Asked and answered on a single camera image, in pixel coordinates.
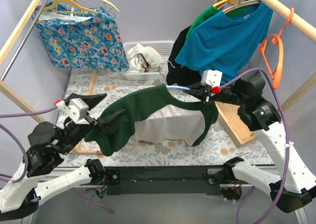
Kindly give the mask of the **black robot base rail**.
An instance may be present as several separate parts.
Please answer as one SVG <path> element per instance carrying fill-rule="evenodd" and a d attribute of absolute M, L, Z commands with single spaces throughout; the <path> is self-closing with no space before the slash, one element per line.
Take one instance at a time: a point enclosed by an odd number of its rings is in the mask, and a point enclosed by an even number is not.
<path fill-rule="evenodd" d="M 221 189 L 240 188 L 240 182 L 211 176 L 221 165 L 195 166 L 105 166 L 108 195 L 205 193 L 220 195 Z"/>

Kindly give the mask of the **light blue hanger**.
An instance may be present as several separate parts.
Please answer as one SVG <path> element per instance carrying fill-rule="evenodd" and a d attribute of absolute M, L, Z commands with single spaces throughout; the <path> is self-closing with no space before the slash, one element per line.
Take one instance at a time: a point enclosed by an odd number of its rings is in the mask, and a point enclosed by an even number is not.
<path fill-rule="evenodd" d="M 180 90 L 189 90 L 189 88 L 188 87 L 184 87 L 184 86 L 177 86 L 177 85 L 167 85 L 166 84 L 166 76 L 161 72 L 161 70 L 160 70 L 160 66 L 164 63 L 164 62 L 167 62 L 167 63 L 169 63 L 171 66 L 172 66 L 172 68 L 175 68 L 175 66 L 172 64 L 172 62 L 171 61 L 169 61 L 169 60 L 162 60 L 160 63 L 159 63 L 159 65 L 158 65 L 158 73 L 163 77 L 163 84 L 166 86 L 166 88 L 169 88 L 169 89 L 180 89 Z"/>

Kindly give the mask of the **orange plastic hanger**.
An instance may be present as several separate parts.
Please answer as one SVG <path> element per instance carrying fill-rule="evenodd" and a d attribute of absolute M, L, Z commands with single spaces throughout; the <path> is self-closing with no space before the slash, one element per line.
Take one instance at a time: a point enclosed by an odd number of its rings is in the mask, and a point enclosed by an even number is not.
<path fill-rule="evenodd" d="M 282 40 L 282 34 L 285 28 L 291 23 L 295 9 L 290 8 L 290 14 L 285 24 L 281 27 L 280 31 L 276 34 L 270 34 L 266 36 L 263 42 L 259 46 L 259 52 L 261 53 L 263 60 L 266 64 L 268 73 L 272 79 L 273 89 L 278 89 L 282 79 L 283 64 L 284 64 L 284 44 Z M 266 50 L 273 50 L 276 54 L 276 62 L 271 65 L 269 58 L 266 54 Z"/>

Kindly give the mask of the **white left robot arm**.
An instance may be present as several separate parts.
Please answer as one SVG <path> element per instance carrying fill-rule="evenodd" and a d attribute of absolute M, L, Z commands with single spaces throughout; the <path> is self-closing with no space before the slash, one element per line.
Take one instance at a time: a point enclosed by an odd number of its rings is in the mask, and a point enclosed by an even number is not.
<path fill-rule="evenodd" d="M 6 185 L 0 190 L 1 221 L 24 218 L 47 200 L 76 186 L 103 183 L 106 171 L 99 159 L 88 159 L 76 170 L 52 180 L 43 179 L 63 163 L 61 156 L 68 155 L 92 129 L 106 129 L 102 119 L 89 115 L 106 96 L 105 93 L 89 96 L 73 93 L 64 100 L 57 100 L 52 108 L 33 113 L 38 115 L 57 109 L 67 117 L 64 128 L 44 121 L 28 135 L 30 147 L 22 150 L 18 170 L 5 179 Z"/>

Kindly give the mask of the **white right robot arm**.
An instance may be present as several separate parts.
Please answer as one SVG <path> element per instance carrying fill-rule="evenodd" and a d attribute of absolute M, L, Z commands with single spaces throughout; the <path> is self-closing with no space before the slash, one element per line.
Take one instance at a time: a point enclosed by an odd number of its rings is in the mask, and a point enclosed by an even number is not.
<path fill-rule="evenodd" d="M 187 103 L 173 97 L 168 86 L 159 85 L 133 92 L 108 106 L 102 118 L 125 110 L 126 114 L 114 132 L 94 132 L 103 155 L 111 156 L 139 140 L 157 143 L 161 140 L 183 140 L 197 146 L 205 138 L 219 111 L 216 102 L 236 105 L 237 115 L 262 143 L 280 175 L 272 175 L 234 157 L 224 163 L 214 177 L 229 183 L 245 181 L 268 194 L 273 205 L 285 213 L 296 211 L 316 196 L 316 177 L 305 166 L 289 138 L 285 115 L 279 104 L 273 105 L 262 96 L 270 84 L 267 74 L 249 69 L 226 84 L 221 84 L 220 71 L 205 71 L 202 80 L 183 91 L 197 98 Z"/>

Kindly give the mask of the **green and grey raglan shirt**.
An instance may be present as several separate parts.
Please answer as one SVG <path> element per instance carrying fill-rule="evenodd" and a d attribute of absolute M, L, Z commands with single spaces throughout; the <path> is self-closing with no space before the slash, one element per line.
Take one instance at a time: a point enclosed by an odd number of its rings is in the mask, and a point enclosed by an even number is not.
<path fill-rule="evenodd" d="M 96 142 L 104 156 L 122 148 L 130 149 L 139 141 L 154 144 L 164 140 L 184 141 L 195 147 L 205 139 L 218 118 L 214 102 L 180 101 L 163 84 L 120 98 L 106 107 L 100 118 L 121 110 L 125 112 L 113 134 L 93 129 L 84 138 L 85 142 Z"/>

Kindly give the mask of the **white floral print t-shirt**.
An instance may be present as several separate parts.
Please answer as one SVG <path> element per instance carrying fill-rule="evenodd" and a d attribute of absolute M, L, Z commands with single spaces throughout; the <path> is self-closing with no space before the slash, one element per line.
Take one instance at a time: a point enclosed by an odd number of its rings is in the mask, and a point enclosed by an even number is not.
<path fill-rule="evenodd" d="M 127 73 L 153 73 L 158 70 L 162 56 L 152 47 L 136 44 L 126 52 L 129 69 Z"/>

